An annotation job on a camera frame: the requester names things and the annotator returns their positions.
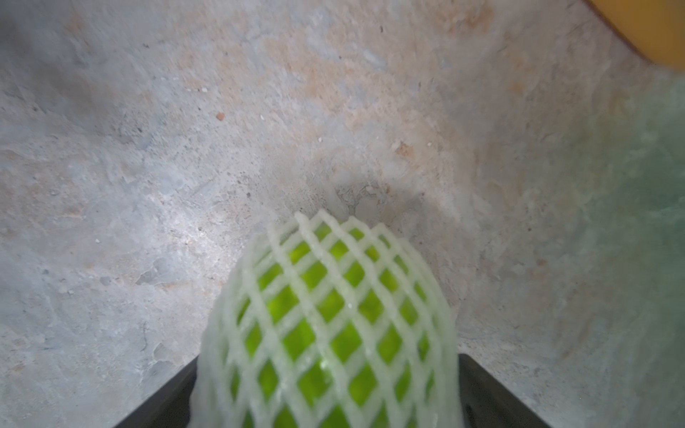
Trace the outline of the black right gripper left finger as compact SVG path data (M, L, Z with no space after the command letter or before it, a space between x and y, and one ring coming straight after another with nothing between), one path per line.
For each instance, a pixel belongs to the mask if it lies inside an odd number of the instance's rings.
M196 383L195 357L176 376L117 424L116 428L186 428Z

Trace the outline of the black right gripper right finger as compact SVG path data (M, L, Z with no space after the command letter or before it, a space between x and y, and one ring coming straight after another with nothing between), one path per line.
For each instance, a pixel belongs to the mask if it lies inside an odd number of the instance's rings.
M469 355L460 353L458 364L466 428L550 428Z

